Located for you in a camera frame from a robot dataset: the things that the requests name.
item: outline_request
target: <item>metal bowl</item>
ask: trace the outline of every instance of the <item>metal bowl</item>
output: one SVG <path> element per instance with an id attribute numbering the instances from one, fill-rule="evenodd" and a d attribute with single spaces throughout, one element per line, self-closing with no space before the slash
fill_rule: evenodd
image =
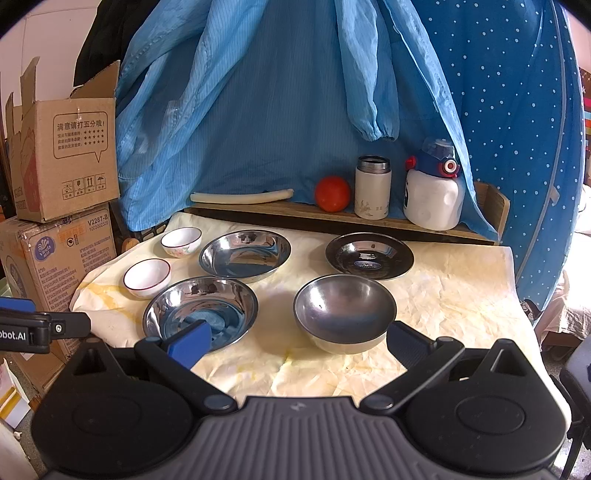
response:
<path id="1" fill-rule="evenodd" d="M 413 251 L 408 245 L 380 233 L 350 233 L 332 240 L 326 259 L 333 268 L 371 280 L 391 280 L 410 270 Z"/>
<path id="2" fill-rule="evenodd" d="M 361 353 L 379 344 L 396 318 L 396 302 L 382 285 L 356 275 L 327 275 L 307 283 L 294 299 L 294 315 L 317 347 Z"/>
<path id="3" fill-rule="evenodd" d="M 271 275 L 290 254 L 290 243 L 278 233 L 242 230 L 209 242 L 199 265 L 209 275 L 250 282 Z"/>
<path id="4" fill-rule="evenodd" d="M 167 339 L 196 320 L 205 320 L 212 328 L 213 352 L 240 340 L 257 313 L 256 295 L 244 283 L 194 277 L 155 297 L 144 312 L 142 325 L 146 336 Z"/>

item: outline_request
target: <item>floor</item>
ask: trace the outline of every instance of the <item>floor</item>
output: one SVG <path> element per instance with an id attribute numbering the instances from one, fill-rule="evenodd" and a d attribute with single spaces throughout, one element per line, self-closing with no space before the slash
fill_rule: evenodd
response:
<path id="1" fill-rule="evenodd" d="M 556 355 L 556 352 L 543 352 L 542 359 L 544 361 L 544 365 L 546 370 L 550 375 L 554 375 L 558 377 L 560 373 L 560 369 L 563 367 L 564 363 L 567 360 L 567 356 L 564 358 L 559 358 L 560 355 Z M 21 382 L 22 387 L 25 389 L 25 392 L 29 396 L 29 398 L 33 398 L 35 396 L 35 389 L 33 386 L 24 378 L 18 366 L 14 362 L 10 362 L 9 366 L 13 373 L 18 377 Z M 33 417 L 32 411 L 30 411 L 27 416 L 22 420 L 19 424 L 17 431 L 22 432 L 21 436 L 21 445 L 22 449 L 25 451 L 27 456 L 29 457 L 31 464 L 39 477 L 42 477 L 45 472 L 47 471 L 43 461 L 39 456 L 39 452 L 35 448 L 33 444 L 33 440 L 31 438 L 31 418 Z M 564 463 L 566 462 L 566 457 L 569 454 L 570 449 L 570 440 L 566 440 L 558 456 L 556 457 L 556 461 L 554 462 L 554 466 L 552 467 L 551 471 L 556 475 L 557 478 L 560 477 L 562 473 L 562 468 L 564 467 Z M 571 473 L 569 479 L 570 480 L 584 480 L 586 475 L 591 472 L 591 451 L 582 449 L 579 453 L 579 457 L 577 458 L 577 462 L 574 466 L 573 472 Z"/>
<path id="2" fill-rule="evenodd" d="M 560 374 L 560 370 L 568 360 L 568 355 L 564 358 L 561 357 L 561 353 L 563 352 L 542 352 L 542 360 L 544 361 L 544 366 L 546 367 L 546 371 L 550 374 L 558 378 Z M 562 473 L 562 469 L 564 464 L 566 463 L 566 457 L 569 454 L 571 441 L 567 439 L 560 449 L 556 460 L 554 461 L 554 467 L 552 468 L 552 473 L 556 475 L 557 478 L 560 477 Z M 579 453 L 579 457 L 577 458 L 577 462 L 574 464 L 574 468 L 572 473 L 570 474 L 570 480 L 584 480 L 585 477 L 591 473 L 591 451 L 586 450 L 584 447 L 581 448 Z"/>

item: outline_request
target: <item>white wall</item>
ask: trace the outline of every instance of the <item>white wall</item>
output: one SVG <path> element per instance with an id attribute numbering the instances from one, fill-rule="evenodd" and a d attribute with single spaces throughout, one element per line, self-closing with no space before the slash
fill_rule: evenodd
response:
<path id="1" fill-rule="evenodd" d="M 14 104 L 21 104 L 20 76 L 35 56 L 41 57 L 37 66 L 37 99 L 69 96 L 76 59 L 99 3 L 100 0 L 45 0 L 0 39 L 2 111 L 11 92 Z"/>
<path id="2" fill-rule="evenodd" d="M 582 69 L 591 72 L 591 32 L 572 14 L 569 13 L 567 16 L 577 63 Z"/>

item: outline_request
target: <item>wooden shelf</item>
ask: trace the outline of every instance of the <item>wooden shelf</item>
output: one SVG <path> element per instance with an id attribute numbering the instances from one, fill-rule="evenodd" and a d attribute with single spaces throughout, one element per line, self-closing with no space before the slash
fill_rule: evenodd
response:
<path id="1" fill-rule="evenodd" d="M 486 220 L 502 235 L 505 222 L 509 213 L 509 200 L 501 192 L 491 185 L 475 182 L 478 204 Z M 259 203 L 255 205 L 221 205 L 218 203 L 195 203 L 194 208 L 200 215 L 204 210 L 217 210 L 223 212 L 243 212 L 248 214 L 263 214 L 279 216 L 283 218 L 300 218 L 323 220 L 332 222 L 355 223 L 368 227 L 379 227 L 394 230 L 407 230 L 413 232 L 424 232 L 447 237 L 455 237 L 467 240 L 478 241 L 478 243 L 495 244 L 478 233 L 472 232 L 466 225 L 460 224 L 457 227 L 443 232 L 433 232 L 424 229 L 405 219 L 384 218 L 382 220 L 366 220 L 354 213 L 337 212 L 328 213 L 316 205 L 305 203 L 294 203 L 280 200 L 278 202 Z"/>

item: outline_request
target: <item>blue striped fabric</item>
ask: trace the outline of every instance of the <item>blue striped fabric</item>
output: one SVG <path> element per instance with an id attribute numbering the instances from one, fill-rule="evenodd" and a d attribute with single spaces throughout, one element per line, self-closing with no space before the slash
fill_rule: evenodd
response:
<path id="1" fill-rule="evenodd" d="M 455 143 L 476 207 L 453 98 L 410 0 L 161 0 L 134 36 L 117 91 L 121 207 L 132 230 L 192 192 L 352 182 L 356 158 L 392 160 L 390 215 L 403 218 L 404 161 L 425 137 Z"/>

